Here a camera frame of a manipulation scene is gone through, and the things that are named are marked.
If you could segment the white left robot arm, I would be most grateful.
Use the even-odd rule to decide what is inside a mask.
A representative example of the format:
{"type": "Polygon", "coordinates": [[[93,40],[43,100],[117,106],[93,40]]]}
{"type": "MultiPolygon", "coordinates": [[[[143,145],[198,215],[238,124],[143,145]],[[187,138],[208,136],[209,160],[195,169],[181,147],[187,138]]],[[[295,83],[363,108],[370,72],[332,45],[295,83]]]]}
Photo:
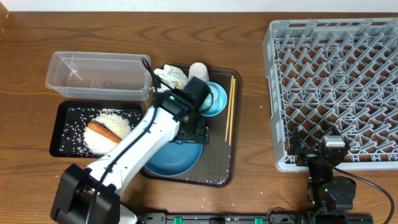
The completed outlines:
{"type": "Polygon", "coordinates": [[[198,110],[177,113],[150,107],[114,149],[85,169],[72,164],[63,172],[51,219],[57,223],[137,223],[137,215],[121,202],[121,195],[145,163],[199,116],[198,110]]]}

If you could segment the white paper cup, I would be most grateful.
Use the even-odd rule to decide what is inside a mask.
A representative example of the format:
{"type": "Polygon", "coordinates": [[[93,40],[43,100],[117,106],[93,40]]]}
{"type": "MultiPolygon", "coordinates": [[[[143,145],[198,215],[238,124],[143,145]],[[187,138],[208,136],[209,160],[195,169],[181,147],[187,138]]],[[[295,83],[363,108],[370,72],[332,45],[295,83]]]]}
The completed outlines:
{"type": "Polygon", "coordinates": [[[204,82],[210,81],[207,66],[201,62],[193,63],[188,72],[188,79],[191,80],[193,77],[197,77],[204,82]]]}

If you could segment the white tissue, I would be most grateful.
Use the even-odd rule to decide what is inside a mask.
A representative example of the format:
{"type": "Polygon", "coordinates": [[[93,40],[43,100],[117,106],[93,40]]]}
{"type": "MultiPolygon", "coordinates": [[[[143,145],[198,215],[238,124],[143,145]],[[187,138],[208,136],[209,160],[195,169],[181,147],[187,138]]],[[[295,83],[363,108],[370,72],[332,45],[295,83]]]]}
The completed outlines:
{"type": "Polygon", "coordinates": [[[170,65],[164,65],[163,69],[156,68],[154,70],[154,74],[157,75],[167,85],[168,81],[188,81],[188,77],[180,68],[170,65]]]}

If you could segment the white rice pile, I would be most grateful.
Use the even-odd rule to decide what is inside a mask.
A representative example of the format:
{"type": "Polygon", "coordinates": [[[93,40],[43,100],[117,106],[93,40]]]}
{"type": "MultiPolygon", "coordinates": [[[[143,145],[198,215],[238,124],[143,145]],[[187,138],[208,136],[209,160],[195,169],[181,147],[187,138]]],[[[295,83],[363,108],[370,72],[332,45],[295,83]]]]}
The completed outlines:
{"type": "MultiPolygon", "coordinates": [[[[132,130],[130,121],[115,113],[100,113],[93,122],[100,124],[120,139],[124,139],[132,130]]],[[[83,136],[85,146],[93,154],[106,154],[118,145],[117,142],[93,131],[88,126],[83,136]]]]}

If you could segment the orange carrot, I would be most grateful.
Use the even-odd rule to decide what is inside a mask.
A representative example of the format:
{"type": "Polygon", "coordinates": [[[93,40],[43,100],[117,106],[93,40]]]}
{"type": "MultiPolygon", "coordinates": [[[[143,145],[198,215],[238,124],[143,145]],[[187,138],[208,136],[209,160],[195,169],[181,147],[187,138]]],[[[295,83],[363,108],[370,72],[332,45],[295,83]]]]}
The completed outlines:
{"type": "Polygon", "coordinates": [[[89,122],[88,123],[88,128],[90,130],[92,130],[92,131],[104,136],[105,138],[115,142],[115,143],[120,143],[122,141],[122,139],[119,136],[114,134],[108,128],[104,127],[102,124],[97,123],[95,121],[89,122]]]}

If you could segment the dark blue plate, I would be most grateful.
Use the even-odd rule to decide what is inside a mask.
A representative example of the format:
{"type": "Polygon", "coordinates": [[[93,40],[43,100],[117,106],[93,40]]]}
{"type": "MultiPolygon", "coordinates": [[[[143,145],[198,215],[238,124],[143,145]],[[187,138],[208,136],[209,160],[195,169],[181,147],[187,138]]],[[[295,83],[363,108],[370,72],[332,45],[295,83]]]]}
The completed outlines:
{"type": "Polygon", "coordinates": [[[199,160],[202,144],[174,142],[161,147],[145,164],[145,168],[162,177],[173,177],[191,169],[199,160]]]}

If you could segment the foil snack wrapper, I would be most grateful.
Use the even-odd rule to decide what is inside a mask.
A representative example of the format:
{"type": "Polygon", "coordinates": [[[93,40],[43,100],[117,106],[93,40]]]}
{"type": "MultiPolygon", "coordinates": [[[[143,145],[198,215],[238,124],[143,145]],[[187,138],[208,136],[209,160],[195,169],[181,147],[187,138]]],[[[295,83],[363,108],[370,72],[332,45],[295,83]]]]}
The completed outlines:
{"type": "Polygon", "coordinates": [[[171,89],[179,89],[179,90],[183,90],[186,85],[187,85],[187,81],[183,81],[183,80],[178,80],[178,81],[168,81],[168,85],[171,87],[171,89]]]}

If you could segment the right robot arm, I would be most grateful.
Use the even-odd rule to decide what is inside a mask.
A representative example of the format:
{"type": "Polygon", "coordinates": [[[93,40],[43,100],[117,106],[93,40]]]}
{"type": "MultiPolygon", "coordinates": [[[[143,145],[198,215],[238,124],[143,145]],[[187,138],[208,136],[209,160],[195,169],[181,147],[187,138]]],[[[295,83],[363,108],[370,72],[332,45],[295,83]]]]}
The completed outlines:
{"type": "Polygon", "coordinates": [[[308,168],[308,199],[320,212],[343,213],[353,209],[356,182],[333,174],[349,150],[349,144],[335,127],[314,147],[302,146],[298,129],[293,131],[292,152],[297,156],[296,165],[308,168]]]}

